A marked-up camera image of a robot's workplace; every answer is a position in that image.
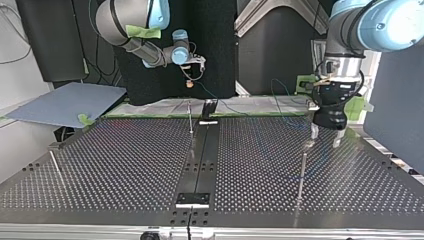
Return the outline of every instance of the black bracket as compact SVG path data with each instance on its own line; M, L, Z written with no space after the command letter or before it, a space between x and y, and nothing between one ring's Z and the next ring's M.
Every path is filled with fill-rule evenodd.
M177 208L209 208L209 193L180 193Z

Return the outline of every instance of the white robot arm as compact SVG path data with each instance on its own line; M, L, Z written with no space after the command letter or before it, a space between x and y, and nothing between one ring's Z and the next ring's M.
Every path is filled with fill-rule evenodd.
M125 48L127 52L140 57L146 67L199 63L203 72L206 60L190 53L187 31L176 30L172 34L174 45L162 50L146 39L128 37L125 30L127 25L163 30L169 22L168 0L106 0L96 15L100 35L110 44Z
M344 107L364 84L360 71L364 51L402 50L423 39L424 0L339 0L329 26L319 66L325 81L313 91L320 110L314 115L312 138L318 137L318 126L337 130L334 147L338 147L347 126Z

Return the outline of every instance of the perforated metal table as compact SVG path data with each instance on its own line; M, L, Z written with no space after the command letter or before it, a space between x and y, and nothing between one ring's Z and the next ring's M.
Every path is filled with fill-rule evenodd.
M332 148L334 134L322 129L312 142L305 117L221 118L193 135L187 119L102 120L53 152L57 166L46 155L0 185L0 239L205 230L246 239L287 229L424 239L424 187L351 130ZM209 194L209 207L177 208L181 193Z

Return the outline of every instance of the wire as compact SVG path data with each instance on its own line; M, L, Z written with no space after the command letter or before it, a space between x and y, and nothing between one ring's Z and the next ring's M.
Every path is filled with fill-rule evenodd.
M290 97L290 92L289 92L289 90L288 90L287 86L286 86L283 82L281 82L280 80L278 80L278 79L276 79L276 78L272 79L271 81L276 81L276 82L278 82L281 86L283 86L283 87L284 87L284 89L286 90L287 96L289 96L289 97ZM291 100L292 102L296 103L296 104L301 104L301 105L305 105L305 104L307 103L307 101L306 101L306 100L305 100L305 102L304 102L304 103L303 103L303 102L296 102L295 100L293 100L293 98L290 98L290 100Z
M14 59L14 60L6 61L6 62L0 62L0 64L9 64L9 63L19 62L19 61L21 61L21 60L23 60L23 59L27 58L27 57L28 57L28 55L31 53L31 50L32 50L32 48L30 47L30 48L28 49L28 52L27 52L24 56L22 56L22 57L20 57L20 58L17 58L17 59Z
M317 87L314 87L314 89L312 90L312 101L314 101L314 103L319 106L320 108L333 108L333 107L338 107L341 105L344 105L346 103L348 103L350 100L352 100L352 98L354 98L356 95L358 95L358 93L361 91L362 87L364 87L365 84L365 75L362 71L359 71L359 74L361 75L361 84L359 85L358 89L356 89L356 91L350 95L348 98L346 98L344 101L340 102L340 103L336 103L336 104L330 104L330 105L322 105L319 103L319 101L316 100L316 93L317 93Z
M29 45L29 43L28 43L28 38L26 37L26 36L24 36L25 35L25 33L24 34L21 34L21 32L16 28L16 26L12 23L12 21L10 20L10 18L7 16L7 14L2 10L2 8L6 8L6 9L9 9L10 11L12 11L13 12L13 14L15 14L15 16L19 19L19 20L21 20L21 16L19 16L19 13L14 9L14 8L12 8L11 6L9 6L9 5L7 5L7 4L4 4L4 3L0 3L0 10L1 10L1 12L3 13L2 15L3 15L3 17L6 19L6 21L10 24L10 26L12 26L12 28L13 28L13 30L19 35L19 37L25 42L25 43L27 43L28 45Z
M286 118L285 116L284 116L284 114L283 114L283 112L281 111L281 107L280 107L280 103L278 102L278 99L277 99L277 96L275 95L275 92L274 92L274 81L277 81L277 82L279 82L285 89L286 89L286 92L287 92L287 94L289 94L289 92L288 92L288 90L287 90L287 87L286 87L286 85L284 85L284 83L282 83L280 80L278 80L278 79L272 79L271 80L271 92L272 92L272 96L274 97L274 100L275 100L275 103L277 104L277 108L278 108L278 111L280 112L280 115L281 115L281 117L283 118L283 120L289 125L289 126L291 126L291 127L295 127L295 128L298 128L298 129L301 129L301 130L305 130L307 127L305 126L305 125L298 125L298 124L296 124L296 123L293 123L292 121L290 121L288 118Z
M3 64L10 64L10 63L15 63L15 62L19 62L19 61L21 61L21 60L23 60L23 59L25 59L25 58L27 58L28 56L29 56L29 54L31 53L31 50L32 50L32 48L31 48L31 45L29 45L29 43L28 43L28 39L26 39L20 32L19 32L19 30L16 28L16 26L12 23L12 21L10 20L10 18L6 15L6 13L3 11L3 9L2 8L6 8L6 9L9 9L9 10L11 10L15 15L16 15L16 17L18 18L18 19L21 19L21 17L19 16L19 13L14 9L14 8L12 8L11 6L9 6L9 5L7 5L7 4L4 4L4 3L0 3L0 11L1 11L1 13L2 13L2 15L3 15L3 17L6 19L6 21L10 24L10 26L12 26L12 28L14 29L14 31L19 35L19 37L26 43L26 44L28 44L28 46L29 46L29 48L28 48L28 51L25 53L25 55L24 56L22 56L22 57L19 57L19 58L17 58L17 59L14 59L14 60L9 60L9 61L5 61L5 62L0 62L0 64L1 65L3 65Z
M224 101L222 101L221 99L219 99L215 94L213 94L211 91L209 91L206 87L205 87L205 85L203 84L203 83L201 83L201 82L195 82L196 84L199 84L200 86L202 86L202 88L203 88L203 90L205 90L205 92L207 92L209 95L211 95L212 97L214 97L218 102L222 102L222 104L224 104L224 106L226 107L226 108L228 108L229 110L231 110L231 111L233 111L233 112L235 112L235 113L238 113L238 114L241 114L241 115L244 115L244 116L250 116L249 114L247 114L247 113L243 113L243 112L239 112L239 111L237 111L237 110L235 110L235 109L233 109L233 108L231 108L231 107L229 107L228 105L227 105L227 103L225 103Z
M368 11L370 10L378 1L380 0L372 0L371 2L369 2L364 8L361 9L361 11L359 11L359 13L355 16L355 18L353 19L352 23L350 24L349 27L349 31L347 33L347 46L349 47L349 50L356 55L355 57L357 58L364 58L363 54L357 53L355 51L355 49L353 49L352 46L352 34L353 34L353 29L355 28L356 24L358 23L359 19Z
M91 1L92 1L92 0L89 0L89 1L88 1L88 18L90 19L90 24L91 24L91 27L93 28L94 32L95 32L98 36L100 36L100 33L99 33L99 31L97 31L97 29L94 27L93 19L91 18Z
M196 53L196 50L197 50L197 45L196 45L196 43L194 43L194 42L189 42L190 44L192 44L193 46L194 46L194 50L192 51L192 53L193 54L195 54Z
M203 72L201 71L200 72L200 76L199 77L197 77L197 78L191 78L185 71L184 71L184 69L183 69L183 67L182 66L180 66L180 68L181 68L181 71L183 72L183 74L184 74L184 76L188 79L188 80L190 80L190 81L197 81L197 80L200 80L202 77L203 77Z

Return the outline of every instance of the white wall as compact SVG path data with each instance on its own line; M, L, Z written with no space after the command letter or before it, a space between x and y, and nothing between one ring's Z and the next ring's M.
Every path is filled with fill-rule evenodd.
M0 0L13 8L15 1ZM3 9L14 25L23 33L22 24L9 10ZM24 56L29 46L17 35L0 13L0 63ZM43 82L40 70L31 54L16 63L0 64L0 117L19 105L50 91ZM47 152L55 141L57 127L0 120L0 182Z

